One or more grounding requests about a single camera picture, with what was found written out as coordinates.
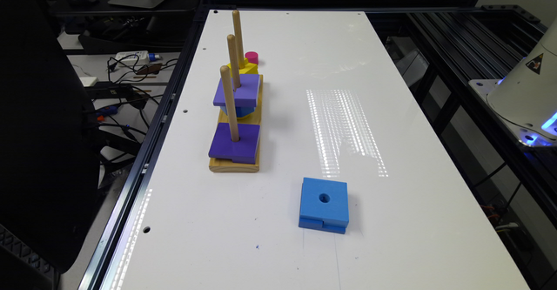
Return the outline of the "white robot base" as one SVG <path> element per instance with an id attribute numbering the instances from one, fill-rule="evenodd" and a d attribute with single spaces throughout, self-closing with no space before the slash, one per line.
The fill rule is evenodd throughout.
<path id="1" fill-rule="evenodd" d="M 521 145 L 556 146 L 556 25 L 502 79 L 473 79 L 475 94 Z"/>

